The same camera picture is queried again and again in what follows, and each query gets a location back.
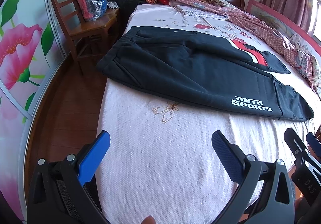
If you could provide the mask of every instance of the wooden chair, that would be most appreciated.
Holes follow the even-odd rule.
[[[82,58],[94,57],[94,56],[103,56],[105,53],[93,53],[91,49],[91,54],[85,54],[85,50],[87,47],[97,42],[98,40],[102,40],[103,46],[109,48],[115,42],[117,35],[109,36],[108,30],[117,23],[117,14],[105,14],[103,17],[97,19],[96,21],[87,22],[82,16],[81,9],[77,0],[67,0],[59,3],[57,0],[51,0],[52,5],[54,7],[58,22],[61,26],[61,29],[66,37],[66,43],[68,48],[70,49],[71,55],[73,57],[74,62],[78,65],[81,74],[83,74],[79,60]],[[69,13],[66,16],[62,15],[61,8],[73,3],[75,7],[75,11]],[[66,22],[77,15],[80,21],[79,26],[70,30],[66,24]],[[85,38],[85,45],[83,48],[77,53],[76,46],[74,40]]]

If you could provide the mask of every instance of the finger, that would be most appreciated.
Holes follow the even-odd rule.
[[[142,224],[156,224],[156,221],[152,216],[148,216],[142,221]]]
[[[300,205],[300,202],[302,201],[303,197],[297,199],[295,202],[294,202],[294,209],[297,210],[299,208],[299,205]]]

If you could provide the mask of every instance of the red pillow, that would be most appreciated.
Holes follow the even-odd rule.
[[[157,3],[163,4],[163,5],[169,5],[170,1],[169,0],[157,0]]]

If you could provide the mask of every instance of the checkered blanket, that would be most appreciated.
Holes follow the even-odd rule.
[[[310,53],[297,50],[280,32],[237,8],[217,7],[199,0],[176,1],[219,15],[226,15],[231,23],[262,39],[308,81],[312,90],[321,99],[321,70],[316,58]]]

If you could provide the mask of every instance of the white bed sheet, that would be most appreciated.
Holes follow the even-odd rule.
[[[133,224],[152,215],[157,223],[211,223],[236,189],[211,145],[220,130],[245,154],[259,160],[294,157],[283,141],[292,127],[305,141],[321,124],[321,102],[308,84],[280,55],[249,32],[228,21],[184,16],[162,5],[139,5],[131,26],[158,26],[238,38],[276,55],[291,74],[273,75],[291,85],[312,107],[315,117],[290,122],[195,108],[145,94],[107,80],[97,133],[110,133],[110,148],[96,181],[103,214],[112,223]],[[252,198],[260,192],[258,185]]]

